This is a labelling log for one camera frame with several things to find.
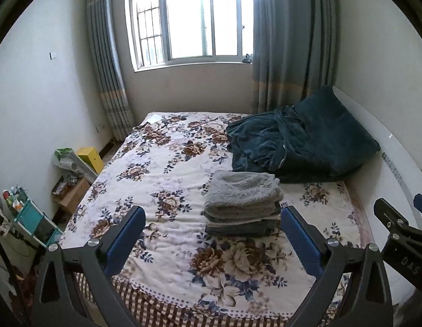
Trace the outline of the cardboard box with clutter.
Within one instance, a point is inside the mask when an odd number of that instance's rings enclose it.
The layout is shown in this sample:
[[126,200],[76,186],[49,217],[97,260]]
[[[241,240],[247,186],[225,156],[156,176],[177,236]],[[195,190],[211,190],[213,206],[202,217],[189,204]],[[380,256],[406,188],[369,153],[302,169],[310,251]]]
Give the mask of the cardboard box with clutter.
[[62,210],[69,214],[74,214],[89,188],[90,184],[88,181],[85,178],[81,178],[77,180],[73,187],[67,185],[64,194],[52,194],[51,196]]

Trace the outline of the grey fluffy fleece pants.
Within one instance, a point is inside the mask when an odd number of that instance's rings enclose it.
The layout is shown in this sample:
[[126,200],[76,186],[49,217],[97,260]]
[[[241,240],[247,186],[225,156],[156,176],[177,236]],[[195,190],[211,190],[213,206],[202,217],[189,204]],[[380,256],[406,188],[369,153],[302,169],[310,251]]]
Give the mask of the grey fluffy fleece pants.
[[272,174],[216,171],[203,214],[214,222],[264,219],[277,213],[282,200],[280,180]]

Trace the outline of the left grey-blue curtain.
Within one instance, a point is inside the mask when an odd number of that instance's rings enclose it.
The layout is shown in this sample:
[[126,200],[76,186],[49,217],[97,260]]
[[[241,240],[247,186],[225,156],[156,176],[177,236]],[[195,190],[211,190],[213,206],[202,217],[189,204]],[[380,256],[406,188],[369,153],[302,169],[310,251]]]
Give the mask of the left grey-blue curtain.
[[120,70],[111,0],[86,0],[86,15],[102,106],[115,140],[123,141],[133,130],[133,115]]

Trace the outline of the dark teal pillow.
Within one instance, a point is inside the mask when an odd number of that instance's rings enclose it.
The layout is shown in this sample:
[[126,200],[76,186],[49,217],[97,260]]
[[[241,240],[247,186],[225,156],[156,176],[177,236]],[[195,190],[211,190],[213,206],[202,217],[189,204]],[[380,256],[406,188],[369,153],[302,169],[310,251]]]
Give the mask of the dark teal pillow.
[[341,180],[380,151],[330,86],[292,106],[285,126],[286,181]]

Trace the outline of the right grey-blue curtain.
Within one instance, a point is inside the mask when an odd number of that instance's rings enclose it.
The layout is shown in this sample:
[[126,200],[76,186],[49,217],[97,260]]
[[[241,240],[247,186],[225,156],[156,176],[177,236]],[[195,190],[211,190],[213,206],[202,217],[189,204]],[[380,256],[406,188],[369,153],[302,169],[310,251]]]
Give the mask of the right grey-blue curtain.
[[253,0],[252,110],[307,98],[334,82],[336,0]]

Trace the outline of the white bed headboard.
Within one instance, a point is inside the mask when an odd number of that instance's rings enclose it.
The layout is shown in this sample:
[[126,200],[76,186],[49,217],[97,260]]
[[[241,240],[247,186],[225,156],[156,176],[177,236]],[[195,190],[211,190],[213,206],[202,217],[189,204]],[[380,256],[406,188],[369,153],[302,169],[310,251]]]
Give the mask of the white bed headboard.
[[385,199],[402,214],[410,226],[422,230],[422,214],[413,206],[422,194],[422,172],[397,138],[366,108],[333,87],[335,96],[379,143],[381,151],[353,174],[349,183],[365,212],[375,244],[383,248],[389,232],[375,217],[374,204]]

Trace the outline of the teal storage rack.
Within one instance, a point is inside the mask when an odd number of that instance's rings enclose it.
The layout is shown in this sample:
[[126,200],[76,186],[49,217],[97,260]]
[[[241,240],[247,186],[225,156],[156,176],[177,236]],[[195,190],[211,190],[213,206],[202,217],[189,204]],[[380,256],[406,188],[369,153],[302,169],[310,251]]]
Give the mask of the teal storage rack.
[[22,187],[3,190],[3,198],[14,216],[16,227],[44,248],[59,243],[63,231],[28,197]]

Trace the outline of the grey-blue curtain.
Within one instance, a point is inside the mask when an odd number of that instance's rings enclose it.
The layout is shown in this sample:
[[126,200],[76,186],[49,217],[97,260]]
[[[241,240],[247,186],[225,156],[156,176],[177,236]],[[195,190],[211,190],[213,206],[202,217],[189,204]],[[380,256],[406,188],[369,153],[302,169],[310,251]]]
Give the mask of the grey-blue curtain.
[[336,0],[253,0],[252,110],[307,98],[334,82]]
[[115,140],[123,141],[133,130],[133,115],[120,70],[111,0],[86,0],[86,15],[102,106]]

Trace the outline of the yellow box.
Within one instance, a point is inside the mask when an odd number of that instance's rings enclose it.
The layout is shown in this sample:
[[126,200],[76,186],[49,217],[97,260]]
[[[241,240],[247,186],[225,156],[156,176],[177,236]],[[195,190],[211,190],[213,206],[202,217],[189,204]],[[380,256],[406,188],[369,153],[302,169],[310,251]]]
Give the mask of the yellow box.
[[93,170],[100,174],[104,168],[104,162],[102,161],[97,149],[95,147],[80,148],[77,151],[77,156],[81,158],[87,165],[93,168]]

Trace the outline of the stack of folded clothes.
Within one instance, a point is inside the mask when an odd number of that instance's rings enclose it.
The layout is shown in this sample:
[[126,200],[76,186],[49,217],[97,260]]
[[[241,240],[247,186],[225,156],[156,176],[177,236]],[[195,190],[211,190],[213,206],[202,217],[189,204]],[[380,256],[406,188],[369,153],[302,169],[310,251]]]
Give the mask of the stack of folded clothes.
[[260,216],[258,219],[226,222],[212,222],[208,220],[205,226],[205,233],[207,235],[214,236],[267,236],[270,235],[271,232],[277,227],[280,220],[280,212],[280,203],[275,202],[271,215]]

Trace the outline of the window with white frame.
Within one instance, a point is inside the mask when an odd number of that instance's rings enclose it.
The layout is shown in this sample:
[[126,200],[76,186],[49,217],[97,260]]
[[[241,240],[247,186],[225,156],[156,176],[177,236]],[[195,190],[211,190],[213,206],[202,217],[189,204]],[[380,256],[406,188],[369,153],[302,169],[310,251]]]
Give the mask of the window with white frame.
[[253,0],[125,0],[133,69],[251,63]]

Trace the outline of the white bag with green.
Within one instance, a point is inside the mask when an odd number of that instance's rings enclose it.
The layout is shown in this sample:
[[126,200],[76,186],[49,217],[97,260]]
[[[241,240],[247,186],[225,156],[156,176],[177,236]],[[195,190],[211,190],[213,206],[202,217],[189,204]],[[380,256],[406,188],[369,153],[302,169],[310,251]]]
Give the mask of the white bag with green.
[[75,176],[85,178],[90,184],[97,179],[97,173],[71,148],[60,148],[54,151],[53,163],[62,170]]

